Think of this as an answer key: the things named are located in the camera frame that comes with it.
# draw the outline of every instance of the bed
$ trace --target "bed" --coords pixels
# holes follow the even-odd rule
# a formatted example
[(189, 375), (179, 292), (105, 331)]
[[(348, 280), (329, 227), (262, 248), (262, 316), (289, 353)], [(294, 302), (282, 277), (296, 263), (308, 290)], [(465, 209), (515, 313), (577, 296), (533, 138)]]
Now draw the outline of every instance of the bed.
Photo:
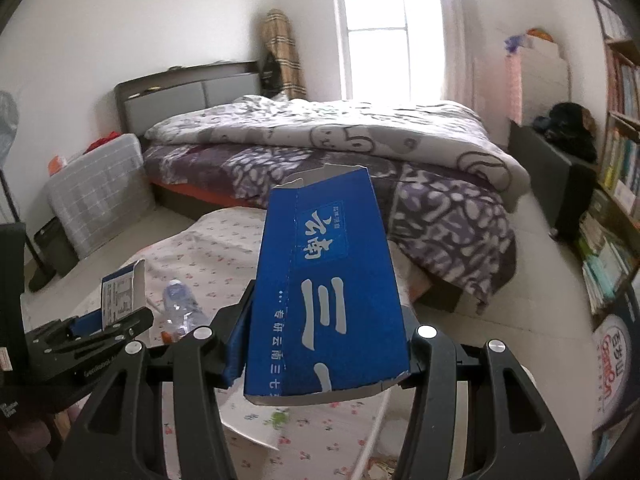
[(159, 188), (216, 206), (266, 207), (286, 176), (323, 164), (369, 169), (389, 240), (487, 304), (514, 275), (507, 211), (529, 176), (456, 103), (374, 107), (259, 96), (253, 63), (169, 70), (116, 87), (123, 130), (144, 136)]

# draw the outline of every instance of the white curtain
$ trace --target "white curtain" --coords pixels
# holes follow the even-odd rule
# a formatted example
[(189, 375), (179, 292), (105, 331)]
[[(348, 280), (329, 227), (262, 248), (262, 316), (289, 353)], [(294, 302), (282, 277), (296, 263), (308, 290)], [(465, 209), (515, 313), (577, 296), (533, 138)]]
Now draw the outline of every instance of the white curtain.
[(442, 98), (476, 106), (484, 39), (476, 0), (442, 0), (445, 76)]

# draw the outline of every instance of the red cloth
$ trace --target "red cloth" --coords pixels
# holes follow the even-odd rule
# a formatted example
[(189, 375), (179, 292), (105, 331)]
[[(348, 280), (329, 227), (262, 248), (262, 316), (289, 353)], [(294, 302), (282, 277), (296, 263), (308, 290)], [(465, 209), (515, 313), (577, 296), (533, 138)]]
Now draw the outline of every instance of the red cloth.
[(118, 132), (111, 132), (109, 135), (107, 135), (106, 137), (103, 137), (101, 139), (96, 140), (95, 142), (92, 142), (89, 147), (86, 149), (86, 151), (84, 152), (84, 154), (86, 155), (89, 152), (92, 152), (93, 150), (95, 150), (96, 148), (99, 148), (100, 146), (102, 146), (103, 144), (106, 144), (107, 142), (109, 142), (110, 140), (113, 139), (117, 139), (119, 136), (121, 136), (122, 134), (119, 134)]

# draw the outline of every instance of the plastic water bottle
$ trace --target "plastic water bottle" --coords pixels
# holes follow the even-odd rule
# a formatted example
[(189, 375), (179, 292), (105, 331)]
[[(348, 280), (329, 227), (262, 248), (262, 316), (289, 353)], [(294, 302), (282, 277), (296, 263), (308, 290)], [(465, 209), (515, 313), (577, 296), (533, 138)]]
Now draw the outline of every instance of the plastic water bottle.
[(162, 293), (166, 316), (166, 332), (162, 333), (165, 343), (178, 341), (199, 326), (210, 323), (191, 289), (180, 280), (171, 280)]

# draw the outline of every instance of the black bag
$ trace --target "black bag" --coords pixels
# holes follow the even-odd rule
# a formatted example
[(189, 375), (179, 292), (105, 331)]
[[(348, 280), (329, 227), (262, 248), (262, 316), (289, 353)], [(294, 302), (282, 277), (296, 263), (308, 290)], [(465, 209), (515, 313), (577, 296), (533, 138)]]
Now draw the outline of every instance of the black bag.
[(262, 95), (265, 97), (274, 97), (282, 90), (282, 70), (271, 52), (264, 60), (260, 80), (262, 81)]
[(544, 135), (549, 144), (591, 164), (598, 160), (594, 128), (590, 111), (576, 103), (558, 103), (551, 108), (549, 117), (536, 117), (533, 121), (533, 129)]

